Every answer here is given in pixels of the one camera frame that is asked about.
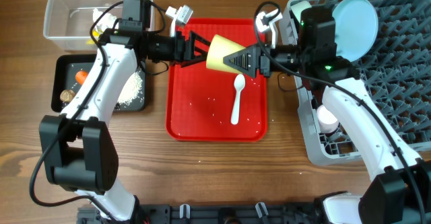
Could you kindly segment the orange carrot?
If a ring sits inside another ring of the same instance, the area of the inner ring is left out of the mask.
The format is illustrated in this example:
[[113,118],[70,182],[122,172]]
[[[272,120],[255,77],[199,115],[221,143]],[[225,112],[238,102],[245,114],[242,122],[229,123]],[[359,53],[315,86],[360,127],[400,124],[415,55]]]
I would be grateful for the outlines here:
[[78,71],[75,74],[75,80],[77,81],[78,84],[83,85],[86,78],[88,76],[88,72],[86,71]]

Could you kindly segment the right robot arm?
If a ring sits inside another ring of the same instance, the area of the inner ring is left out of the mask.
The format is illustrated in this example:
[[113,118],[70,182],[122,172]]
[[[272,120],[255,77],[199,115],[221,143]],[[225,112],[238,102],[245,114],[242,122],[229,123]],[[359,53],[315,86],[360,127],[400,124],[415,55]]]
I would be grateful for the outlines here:
[[337,53],[337,24],[330,9],[309,7],[300,16],[296,45],[261,41],[230,50],[225,69],[254,77],[280,71],[319,90],[321,102],[340,122],[360,152],[370,176],[362,196],[339,192],[315,201],[326,223],[429,223],[430,163],[395,132],[366,91],[351,62]]

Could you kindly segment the white tissue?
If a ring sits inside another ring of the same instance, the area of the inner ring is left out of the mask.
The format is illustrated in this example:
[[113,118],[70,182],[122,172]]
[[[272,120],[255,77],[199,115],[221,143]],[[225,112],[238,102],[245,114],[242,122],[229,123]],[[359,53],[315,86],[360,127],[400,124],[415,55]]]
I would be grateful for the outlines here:
[[[95,22],[100,16],[102,15],[102,12],[98,9],[93,9],[92,18]],[[98,33],[103,33],[107,28],[112,28],[114,26],[114,23],[117,19],[117,16],[112,15],[111,13],[106,13],[96,24],[95,30]]]

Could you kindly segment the pink cup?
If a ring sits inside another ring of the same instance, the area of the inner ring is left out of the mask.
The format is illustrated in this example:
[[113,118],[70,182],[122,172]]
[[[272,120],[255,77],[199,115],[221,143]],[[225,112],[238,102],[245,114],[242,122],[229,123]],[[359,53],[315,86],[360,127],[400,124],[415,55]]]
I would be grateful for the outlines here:
[[324,105],[320,105],[317,110],[317,120],[321,133],[331,134],[337,130],[339,121]]

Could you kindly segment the brown walnut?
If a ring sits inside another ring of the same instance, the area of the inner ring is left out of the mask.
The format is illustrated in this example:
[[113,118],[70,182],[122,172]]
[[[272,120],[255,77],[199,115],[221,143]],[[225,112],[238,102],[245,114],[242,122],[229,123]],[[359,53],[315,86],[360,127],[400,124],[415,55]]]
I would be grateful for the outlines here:
[[75,97],[75,92],[72,89],[64,89],[60,93],[60,100],[64,103],[70,103]]

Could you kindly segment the yellow snack wrapper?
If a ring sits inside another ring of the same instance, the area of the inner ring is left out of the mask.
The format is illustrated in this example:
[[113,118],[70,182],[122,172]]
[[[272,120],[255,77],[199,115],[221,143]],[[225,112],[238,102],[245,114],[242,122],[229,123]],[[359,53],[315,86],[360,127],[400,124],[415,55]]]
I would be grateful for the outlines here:
[[98,37],[101,35],[101,31],[97,29],[93,29],[90,35],[90,39],[86,41],[87,45],[95,45]]

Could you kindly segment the yellow cup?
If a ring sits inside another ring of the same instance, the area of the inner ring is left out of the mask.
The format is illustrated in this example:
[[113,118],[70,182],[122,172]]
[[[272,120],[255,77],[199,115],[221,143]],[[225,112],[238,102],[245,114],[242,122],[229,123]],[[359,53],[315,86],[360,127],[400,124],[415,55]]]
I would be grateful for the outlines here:
[[206,68],[215,71],[240,74],[240,71],[225,65],[223,63],[223,58],[242,49],[244,49],[244,46],[216,34],[212,38],[208,50]]

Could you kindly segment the large light blue plate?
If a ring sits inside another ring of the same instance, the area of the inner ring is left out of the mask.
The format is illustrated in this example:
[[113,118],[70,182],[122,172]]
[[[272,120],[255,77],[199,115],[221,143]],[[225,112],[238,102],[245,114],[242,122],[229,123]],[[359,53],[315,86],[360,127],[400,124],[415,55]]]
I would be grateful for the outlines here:
[[336,55],[350,62],[364,56],[378,32],[378,16],[368,0],[343,0],[333,10]]

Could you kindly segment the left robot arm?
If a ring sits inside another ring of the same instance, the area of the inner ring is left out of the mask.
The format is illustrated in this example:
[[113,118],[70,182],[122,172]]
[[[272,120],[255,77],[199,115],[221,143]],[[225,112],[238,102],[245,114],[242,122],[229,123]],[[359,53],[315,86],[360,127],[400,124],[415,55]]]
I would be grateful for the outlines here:
[[119,157],[108,131],[127,80],[146,60],[183,67],[206,60],[196,47],[200,35],[179,31],[193,14],[183,5],[161,9],[170,18],[169,34],[150,30],[150,0],[122,0],[122,15],[93,41],[97,55],[88,76],[58,116],[45,116],[39,126],[42,155],[36,164],[51,184],[89,200],[105,223],[149,223],[138,198],[117,177]]

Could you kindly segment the pile of white rice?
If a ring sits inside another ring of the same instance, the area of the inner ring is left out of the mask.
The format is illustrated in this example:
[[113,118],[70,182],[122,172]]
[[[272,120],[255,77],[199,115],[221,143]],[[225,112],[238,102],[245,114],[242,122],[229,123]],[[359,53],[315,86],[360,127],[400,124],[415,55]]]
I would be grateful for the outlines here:
[[131,105],[134,101],[143,102],[143,83],[140,72],[136,71],[128,78],[124,85],[117,103],[124,106]]

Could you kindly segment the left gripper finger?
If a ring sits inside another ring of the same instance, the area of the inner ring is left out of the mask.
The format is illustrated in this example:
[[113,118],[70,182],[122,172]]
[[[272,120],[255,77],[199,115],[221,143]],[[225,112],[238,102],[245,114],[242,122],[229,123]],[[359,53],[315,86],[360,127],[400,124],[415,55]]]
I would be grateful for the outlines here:
[[198,41],[206,46],[210,46],[211,42],[200,36],[198,33],[194,31],[189,32],[189,45],[191,48],[195,48],[195,42]]
[[207,60],[207,51],[199,48],[188,48],[185,50],[183,60],[180,62],[181,67],[188,67]]

